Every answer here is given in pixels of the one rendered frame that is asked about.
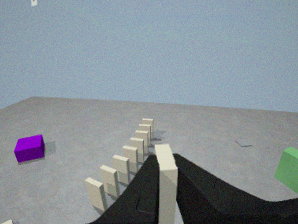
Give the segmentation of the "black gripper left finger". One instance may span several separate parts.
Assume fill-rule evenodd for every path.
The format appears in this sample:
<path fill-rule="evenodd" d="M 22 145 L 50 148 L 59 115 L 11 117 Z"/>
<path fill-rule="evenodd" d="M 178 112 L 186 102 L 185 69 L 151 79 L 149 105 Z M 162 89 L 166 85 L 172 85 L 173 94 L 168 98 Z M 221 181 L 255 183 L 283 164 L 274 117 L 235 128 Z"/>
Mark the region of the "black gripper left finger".
<path fill-rule="evenodd" d="M 88 224 L 158 224 L 158 200 L 160 164 L 157 155 L 149 155 L 121 196 Z"/>

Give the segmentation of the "green block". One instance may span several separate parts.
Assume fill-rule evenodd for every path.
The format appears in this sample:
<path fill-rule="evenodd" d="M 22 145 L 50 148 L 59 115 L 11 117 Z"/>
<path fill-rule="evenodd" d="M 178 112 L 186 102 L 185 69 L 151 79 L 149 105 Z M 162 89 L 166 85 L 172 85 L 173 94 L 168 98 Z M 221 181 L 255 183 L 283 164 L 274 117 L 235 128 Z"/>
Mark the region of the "green block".
<path fill-rule="evenodd" d="M 274 177 L 298 193 L 298 149 L 290 147 L 282 152 Z"/>

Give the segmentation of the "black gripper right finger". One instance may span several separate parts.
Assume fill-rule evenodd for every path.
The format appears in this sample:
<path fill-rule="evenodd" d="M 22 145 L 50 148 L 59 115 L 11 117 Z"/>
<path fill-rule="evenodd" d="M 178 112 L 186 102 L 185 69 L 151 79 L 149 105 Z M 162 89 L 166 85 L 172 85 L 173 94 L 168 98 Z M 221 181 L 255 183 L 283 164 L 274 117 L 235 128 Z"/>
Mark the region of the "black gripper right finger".
<path fill-rule="evenodd" d="M 298 197 L 261 200 L 173 153 L 184 224 L 298 224 Z"/>

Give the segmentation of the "purple rectangular block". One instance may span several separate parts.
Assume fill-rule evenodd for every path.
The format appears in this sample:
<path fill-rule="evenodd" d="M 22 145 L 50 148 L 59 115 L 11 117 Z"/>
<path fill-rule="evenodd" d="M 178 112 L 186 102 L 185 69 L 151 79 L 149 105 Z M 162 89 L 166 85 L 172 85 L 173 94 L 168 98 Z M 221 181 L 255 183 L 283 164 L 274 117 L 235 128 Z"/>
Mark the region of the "purple rectangular block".
<path fill-rule="evenodd" d="M 23 161 L 27 160 L 41 159 L 41 157 L 44 157 L 43 136 L 37 135 L 19 139 L 15 147 L 15 152 L 13 153 L 15 153 L 16 159 L 19 163 L 23 163 Z"/>

